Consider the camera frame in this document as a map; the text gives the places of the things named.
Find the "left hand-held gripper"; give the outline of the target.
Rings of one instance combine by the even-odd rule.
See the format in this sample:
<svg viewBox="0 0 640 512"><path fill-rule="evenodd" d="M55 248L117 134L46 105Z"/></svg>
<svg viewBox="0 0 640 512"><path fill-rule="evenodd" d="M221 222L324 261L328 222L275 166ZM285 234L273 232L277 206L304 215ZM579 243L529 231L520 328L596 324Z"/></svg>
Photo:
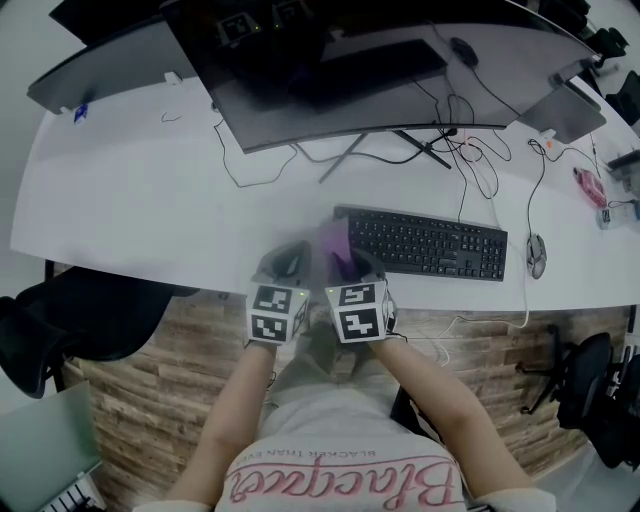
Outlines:
<svg viewBox="0 0 640 512"><path fill-rule="evenodd" d="M310 303L311 262L306 240L285 244L261 258L247 294L249 341L281 346L296 337Z"/></svg>

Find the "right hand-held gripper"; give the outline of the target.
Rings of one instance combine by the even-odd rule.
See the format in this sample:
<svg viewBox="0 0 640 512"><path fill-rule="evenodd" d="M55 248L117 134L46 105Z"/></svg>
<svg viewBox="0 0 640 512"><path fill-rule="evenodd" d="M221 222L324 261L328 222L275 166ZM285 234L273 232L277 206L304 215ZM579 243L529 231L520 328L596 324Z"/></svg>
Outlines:
<svg viewBox="0 0 640 512"><path fill-rule="evenodd" d="M372 254L351 249L342 259L333 253L325 294L342 344L382 341L394 331L397 307L384 265Z"/></svg>

